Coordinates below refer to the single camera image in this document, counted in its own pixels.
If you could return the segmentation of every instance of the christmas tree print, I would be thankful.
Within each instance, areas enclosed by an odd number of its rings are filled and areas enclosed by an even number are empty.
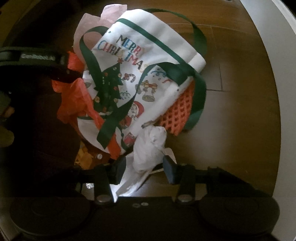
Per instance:
[[[121,99],[118,85],[123,85],[121,81],[122,74],[120,73],[120,65],[123,60],[118,59],[117,63],[104,71],[102,71],[103,83],[103,101],[100,96],[94,99],[94,109],[98,112],[112,112],[117,109],[118,99]]]

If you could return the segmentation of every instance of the green ribbon handle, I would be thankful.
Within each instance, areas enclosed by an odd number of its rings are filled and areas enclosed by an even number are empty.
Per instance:
[[[98,27],[91,28],[86,33],[97,32],[103,36],[107,32],[107,30],[108,30],[107,27],[98,26]],[[86,62],[86,65],[89,69],[89,73],[91,74],[92,79],[96,85],[95,90],[98,91],[97,96],[100,98],[100,103],[104,103],[105,97],[104,97],[104,89],[103,89],[103,82],[102,82],[102,79],[103,79],[102,71],[100,69],[100,66],[99,66],[99,63],[98,63],[96,57],[94,56],[92,51],[84,43],[83,37],[84,37],[84,35],[82,35],[82,37],[80,38],[79,47],[80,47],[81,53],[84,57],[84,60]]]
[[[204,57],[207,53],[207,39],[204,36],[204,34],[202,33],[202,31],[196,26],[196,24],[194,22],[192,22],[190,19],[188,19],[186,16],[184,16],[183,14],[177,13],[177,12],[172,12],[169,10],[165,10],[165,9],[158,9],[158,8],[146,8],[143,9],[146,12],[149,13],[154,13],[154,12],[169,12],[172,13],[178,17],[181,17],[185,20],[187,20],[188,22],[191,23],[192,27],[193,27],[193,38],[194,38],[194,49],[196,50],[196,52],[198,52],[202,57]]]
[[[194,72],[195,88],[192,98],[192,107],[190,116],[183,130],[191,130],[197,124],[205,106],[207,86],[203,77],[196,70],[194,70]]]
[[[155,65],[150,65],[143,71],[135,95],[128,102],[117,108],[116,111],[113,111],[105,120],[96,138],[104,149],[108,146],[118,123],[126,117],[130,110],[143,79]]]

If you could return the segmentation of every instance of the metal screw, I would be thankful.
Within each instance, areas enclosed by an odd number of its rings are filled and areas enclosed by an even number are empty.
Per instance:
[[[87,183],[86,184],[86,188],[87,189],[92,189],[94,187],[94,184],[93,183]]]
[[[139,203],[134,203],[134,204],[133,204],[133,207],[135,207],[135,208],[139,208],[139,207],[141,207],[141,205],[140,205]]]
[[[96,200],[100,203],[106,203],[111,201],[111,197],[109,195],[102,194],[97,196]]]
[[[101,153],[97,154],[97,159],[101,160],[103,158],[103,155]]]
[[[193,197],[189,194],[182,194],[178,196],[178,200],[180,202],[191,202],[193,200]]]

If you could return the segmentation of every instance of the yellow object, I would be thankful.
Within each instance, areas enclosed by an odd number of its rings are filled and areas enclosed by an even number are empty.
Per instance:
[[[94,157],[88,153],[85,144],[81,141],[78,154],[75,158],[75,164],[81,166],[83,170],[87,170],[90,168],[93,158]]]
[[[0,126],[0,147],[8,147],[15,139],[14,134],[5,127]]]

